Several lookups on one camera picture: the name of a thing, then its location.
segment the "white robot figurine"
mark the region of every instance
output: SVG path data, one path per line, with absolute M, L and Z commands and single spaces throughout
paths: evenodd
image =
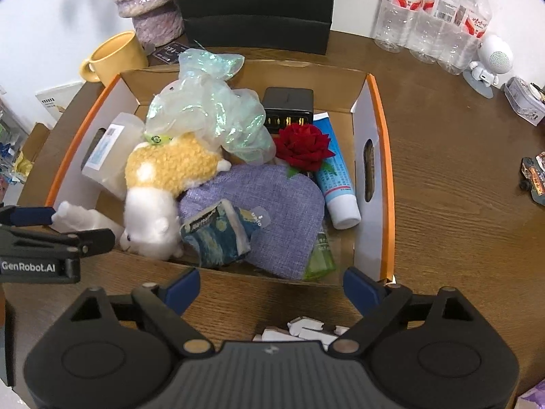
M 486 35 L 479 46 L 479 59 L 469 64 L 471 76 L 489 88 L 499 83 L 498 75 L 508 73 L 513 67 L 513 52 L 497 35 Z

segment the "mug handle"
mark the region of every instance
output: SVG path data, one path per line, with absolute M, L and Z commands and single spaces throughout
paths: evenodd
M 90 81 L 91 83 L 98 83 L 100 81 L 100 78 L 96 74 L 96 72 L 91 70 L 91 68 L 89 67 L 89 62 L 90 60 L 86 58 L 81 64 L 80 66 L 81 78 L 83 78 L 86 81 Z

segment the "empty water bottle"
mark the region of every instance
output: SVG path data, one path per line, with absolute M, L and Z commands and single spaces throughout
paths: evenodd
M 453 75 L 460 75 L 475 56 L 491 19 L 490 0 L 462 0 L 454 22 L 457 29 L 447 36 L 437 60 L 439 65 Z
M 445 37 L 456 27 L 454 17 L 460 0 L 424 0 L 407 48 L 425 63 L 434 63 L 444 47 Z
M 412 29 L 423 0 L 382 0 L 373 37 L 390 52 L 400 52 Z

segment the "pink plush vase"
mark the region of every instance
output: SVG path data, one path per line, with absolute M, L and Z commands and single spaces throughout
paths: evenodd
M 179 37 L 184 22 L 174 0 L 115 0 L 120 17 L 132 18 L 140 42 L 162 46 Z

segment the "red rose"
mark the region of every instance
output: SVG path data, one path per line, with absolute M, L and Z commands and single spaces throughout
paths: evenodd
M 335 155 L 328 149 L 329 135 L 312 124 L 291 124 L 279 134 L 274 138 L 276 156 L 297 169 L 317 172 L 326 158 Z

